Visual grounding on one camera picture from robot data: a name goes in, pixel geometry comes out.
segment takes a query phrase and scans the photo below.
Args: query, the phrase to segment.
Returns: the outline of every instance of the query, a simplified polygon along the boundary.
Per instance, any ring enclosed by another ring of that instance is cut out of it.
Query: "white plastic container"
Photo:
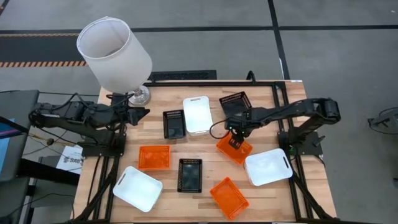
[[[282,149],[273,149],[247,156],[244,167],[250,183],[261,186],[293,175],[288,158]]]
[[[211,119],[209,98],[198,96],[183,101],[185,124],[192,136],[209,133],[213,120]]]
[[[160,181],[134,167],[127,167],[113,188],[113,194],[143,212],[149,212],[162,191]]]

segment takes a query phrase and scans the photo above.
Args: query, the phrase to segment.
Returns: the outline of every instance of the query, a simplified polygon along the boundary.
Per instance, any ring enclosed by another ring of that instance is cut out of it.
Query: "orange basket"
[[[170,146],[141,146],[138,169],[159,170],[170,168]]]
[[[229,177],[213,187],[210,194],[229,220],[234,220],[249,206],[249,202]]]
[[[229,145],[229,140],[231,137],[232,134],[229,134],[225,138],[219,140],[217,143],[217,148],[234,162],[242,165],[245,158],[247,158],[247,156],[250,155],[250,152],[253,150],[253,146],[246,141],[243,141],[239,149],[234,149],[234,147]]]

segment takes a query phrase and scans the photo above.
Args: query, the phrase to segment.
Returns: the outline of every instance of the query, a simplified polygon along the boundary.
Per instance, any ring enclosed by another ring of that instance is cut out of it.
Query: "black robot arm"
[[[289,133],[291,142],[305,138],[306,135],[324,124],[335,124],[341,119],[336,101],[326,98],[311,98],[279,108],[251,108],[242,112],[240,116],[227,118],[225,129],[232,132],[233,142],[240,145],[253,130],[268,125],[272,121],[298,116],[309,116],[310,119],[295,128],[294,132]]]
[[[121,156],[126,123],[137,125],[148,109],[130,107],[129,95],[110,96],[111,105],[91,101],[71,101],[62,105],[37,103],[29,120],[38,128],[63,128],[87,138],[78,144],[83,156]]]

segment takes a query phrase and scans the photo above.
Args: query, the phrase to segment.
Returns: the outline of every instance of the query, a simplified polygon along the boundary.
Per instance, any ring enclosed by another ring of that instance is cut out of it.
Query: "lamp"
[[[152,72],[152,60],[124,21],[98,19],[82,30],[76,44],[103,88],[134,93],[129,99],[133,105],[149,101],[149,89],[142,84]]]

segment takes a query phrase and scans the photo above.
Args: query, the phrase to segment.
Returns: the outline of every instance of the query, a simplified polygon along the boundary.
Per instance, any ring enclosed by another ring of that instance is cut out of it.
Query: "black basket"
[[[180,159],[177,191],[201,193],[201,159]]]
[[[244,91],[222,97],[220,98],[220,103],[226,117],[242,113],[251,108],[249,98],[246,96]]]
[[[178,139],[185,136],[184,110],[163,112],[163,131],[165,139]]]

